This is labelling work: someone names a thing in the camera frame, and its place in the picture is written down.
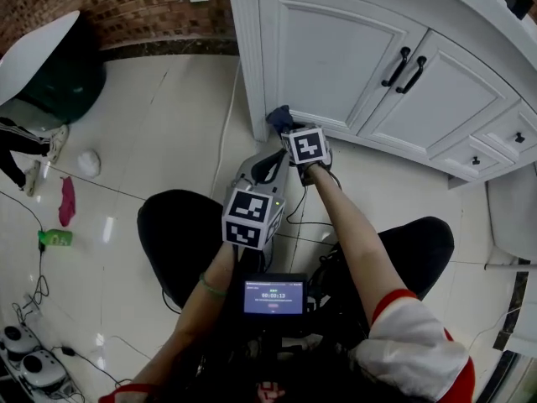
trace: black drawer handle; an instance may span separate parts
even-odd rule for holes
[[[402,61],[399,63],[397,69],[395,69],[395,72],[392,74],[392,77],[389,78],[389,81],[382,81],[382,86],[392,86],[401,76],[401,72],[404,70],[408,63],[408,58],[410,55],[410,48],[407,48],[406,46],[401,50],[401,58]]]
[[[526,138],[522,135],[522,133],[517,133],[517,138],[514,140],[517,144],[521,144],[524,142]]]
[[[418,57],[418,71],[416,71],[414,76],[412,76],[412,79],[410,79],[409,83],[406,84],[405,88],[401,88],[400,86],[398,86],[397,88],[395,88],[395,91],[399,94],[406,94],[407,92],[409,92],[410,88],[412,88],[414,84],[418,81],[418,79],[421,77],[421,74],[423,73],[423,67],[426,62],[427,59],[424,56]]]

